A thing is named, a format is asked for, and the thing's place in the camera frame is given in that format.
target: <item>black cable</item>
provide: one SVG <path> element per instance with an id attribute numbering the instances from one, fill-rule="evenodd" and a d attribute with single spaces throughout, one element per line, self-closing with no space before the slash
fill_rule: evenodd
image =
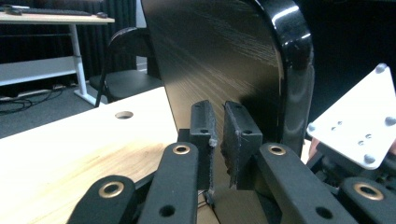
<path id="1" fill-rule="evenodd" d="M 15 109 L 0 110 L 0 116 L 21 112 L 21 111 L 29 109 L 30 107 L 32 107 L 34 105 L 39 105 L 39 104 L 46 102 L 48 100 L 55 99 L 55 98 L 59 97 L 60 95 L 62 95 L 62 93 L 64 92 L 64 88 L 61 88 L 61 90 L 59 91 L 59 93 L 57 95 L 51 97 L 51 95 L 54 92 L 55 92 L 55 90 L 51 90 L 49 92 L 49 94 L 44 99 L 39 100 L 39 101 L 31 101 L 28 99 L 11 99 L 11 100 L 0 101 L 0 105 L 19 105 L 20 106 Z"/>

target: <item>screw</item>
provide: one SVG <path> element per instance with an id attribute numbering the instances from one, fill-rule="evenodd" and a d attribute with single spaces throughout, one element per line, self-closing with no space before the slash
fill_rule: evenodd
<path id="1" fill-rule="evenodd" d="M 364 155 L 364 161 L 366 163 L 373 163 L 373 162 L 375 162 L 375 157 L 373 155 L 366 154 L 366 155 Z"/>
<path id="2" fill-rule="evenodd" d="M 387 124 L 387 126 L 392 126 L 394 124 L 396 124 L 396 117 L 386 117 L 385 118 L 385 123 Z"/>
<path id="3" fill-rule="evenodd" d="M 385 63 L 381 63 L 381 64 L 379 64 L 379 65 L 376 66 L 375 72 L 376 72 L 377 74 L 381 74 L 381 73 L 383 73 L 383 72 L 385 71 L 385 69 L 386 69 L 387 67 L 388 67 L 388 66 L 387 66 Z"/>
<path id="4" fill-rule="evenodd" d="M 308 130 L 309 132 L 313 132 L 317 127 L 313 123 L 308 124 Z"/>

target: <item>wooden table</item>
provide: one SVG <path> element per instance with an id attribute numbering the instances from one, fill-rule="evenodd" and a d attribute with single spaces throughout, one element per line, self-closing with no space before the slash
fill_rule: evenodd
<path id="1" fill-rule="evenodd" d="M 125 111 L 134 115 L 116 118 Z M 176 140 L 164 88 L 0 139 L 0 223 L 65 223 L 96 180 L 137 182 Z M 199 223 L 218 223 L 208 206 L 198 212 Z"/>
<path id="2" fill-rule="evenodd" d="M 109 22 L 114 22 L 114 19 L 100 19 L 96 16 L 61 16 L 41 14 L 23 14 L 21 16 L 14 16 L 8 15 L 5 12 L 0 12 L 0 24 L 68 25 L 74 54 L 69 57 L 0 64 L 0 86 L 76 73 L 78 76 L 79 89 L 75 91 L 75 94 L 94 105 L 95 98 L 87 93 L 84 69 L 79 51 L 76 24 L 106 25 Z"/>

